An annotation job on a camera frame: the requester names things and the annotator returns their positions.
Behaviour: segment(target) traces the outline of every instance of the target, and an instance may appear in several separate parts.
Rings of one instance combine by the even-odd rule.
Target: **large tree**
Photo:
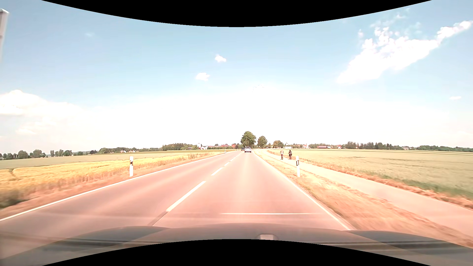
[[[33,151],[33,158],[41,157],[41,153],[43,153],[41,150],[38,150],[38,149],[34,150]]]
[[[266,143],[268,143],[268,140],[265,138],[265,136],[261,136],[258,138],[258,147],[264,148]]]
[[[241,137],[240,142],[246,147],[251,147],[256,142],[256,136],[253,133],[246,131]]]
[[[18,152],[18,159],[26,159],[26,158],[28,158],[28,153],[26,151],[21,150]]]
[[[282,143],[282,141],[274,141],[272,143],[272,147],[273,148],[284,147],[284,143]]]

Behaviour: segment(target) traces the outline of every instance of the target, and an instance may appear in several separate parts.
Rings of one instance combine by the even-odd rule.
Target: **road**
[[[227,222],[352,229],[253,152],[234,151],[0,221],[0,258],[115,227]]]

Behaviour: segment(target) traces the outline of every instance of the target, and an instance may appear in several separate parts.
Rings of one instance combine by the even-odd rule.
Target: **cloud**
[[[215,60],[217,60],[217,62],[226,62],[227,59],[226,58],[223,58],[222,56],[218,55],[215,57]]]
[[[36,98],[36,101],[24,100],[29,104],[18,106],[24,108],[24,114],[11,116],[8,118],[9,123],[2,124],[1,135],[4,136],[2,152],[13,153],[18,150],[30,152],[34,149],[88,151],[99,150],[102,147],[133,146],[149,148],[175,142],[199,142],[206,145],[234,143],[239,142],[243,132],[235,127],[214,127],[209,130],[209,123],[239,121],[242,117],[254,117],[255,114],[263,115],[268,123],[249,119],[245,127],[253,134],[264,135],[271,141],[280,139],[292,143],[291,139],[297,138],[294,142],[340,144],[352,139],[358,142],[388,142],[410,146],[422,144],[473,146],[473,135],[458,133],[473,133],[473,125],[468,121],[451,122],[449,113],[439,110],[441,107],[427,108],[417,103],[403,102],[370,102],[344,95],[280,89],[273,84],[249,86],[246,89],[248,93],[251,89],[255,89],[251,99],[290,95],[292,98],[301,99],[337,99],[339,104],[321,101],[317,105],[298,105],[298,119],[302,124],[297,134],[294,134],[294,128],[291,126],[274,129],[271,124],[274,112],[278,113],[278,119],[281,121],[292,121],[294,114],[291,112],[279,112],[277,108],[265,104],[255,104],[248,109],[218,108],[216,111],[215,105],[205,105],[201,102],[205,99],[235,99],[241,97],[241,90],[205,96],[201,95],[201,92],[195,92],[195,95],[159,98],[131,97],[120,106],[88,108],[52,102],[36,95],[21,93],[24,98]],[[158,112],[156,102],[160,103]],[[184,102],[185,105],[176,106],[176,102]],[[329,122],[330,126],[321,130],[319,124],[310,123],[314,114],[324,114],[324,120],[335,122]],[[379,123],[375,128],[367,128],[357,119],[347,120],[347,114],[351,117],[365,117],[370,121],[390,121],[390,123]],[[189,123],[176,123],[176,121],[191,121],[192,130],[189,129]],[[391,126],[393,124],[403,126],[393,128]],[[146,130],[141,130],[140,125],[146,125]]]
[[[0,115],[21,115],[22,113],[23,109],[14,105],[0,105]]]
[[[432,40],[410,40],[407,36],[393,38],[389,27],[375,28],[377,40],[366,39],[362,52],[353,59],[346,71],[337,79],[338,83],[354,83],[374,80],[388,70],[401,70],[426,57],[431,50],[439,47],[445,38],[467,30],[473,21],[455,23],[453,27],[441,27]]]
[[[36,134],[36,132],[33,132],[27,128],[20,128],[17,130],[18,134]]]
[[[196,76],[195,78],[196,78],[197,80],[205,80],[205,81],[207,81],[207,80],[209,80],[209,77],[210,77],[210,75],[207,75],[207,73],[202,72],[202,73],[197,74],[197,76]]]

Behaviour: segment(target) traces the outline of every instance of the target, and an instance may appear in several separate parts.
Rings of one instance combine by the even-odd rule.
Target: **sky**
[[[240,142],[473,147],[473,1],[198,27],[40,0],[9,12],[0,152]]]

